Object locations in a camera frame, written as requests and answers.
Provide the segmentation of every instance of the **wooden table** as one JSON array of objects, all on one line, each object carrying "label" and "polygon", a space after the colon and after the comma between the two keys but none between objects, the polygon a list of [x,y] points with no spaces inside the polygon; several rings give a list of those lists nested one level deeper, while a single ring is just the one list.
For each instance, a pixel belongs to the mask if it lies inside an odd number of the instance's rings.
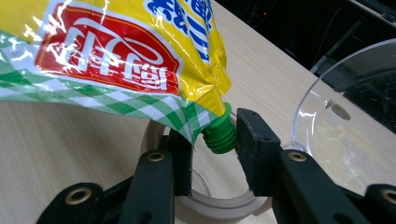
[{"label": "wooden table", "polygon": [[[233,110],[260,113],[286,144],[297,105],[316,77],[216,2],[212,6],[233,81],[224,101]],[[107,189],[132,175],[147,124],[71,105],[0,103],[0,223],[35,223],[70,185],[95,182]],[[275,223],[271,211],[241,223],[263,222]]]}]

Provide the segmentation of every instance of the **green spout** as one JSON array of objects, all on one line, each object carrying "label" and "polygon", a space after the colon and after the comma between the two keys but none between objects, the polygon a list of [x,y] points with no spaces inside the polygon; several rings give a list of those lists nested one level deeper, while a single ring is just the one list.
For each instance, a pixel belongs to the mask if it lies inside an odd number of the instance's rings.
[{"label": "green spout", "polygon": [[236,129],[230,117],[231,106],[228,103],[224,105],[225,113],[202,131],[207,147],[216,154],[229,152],[238,145]]}]

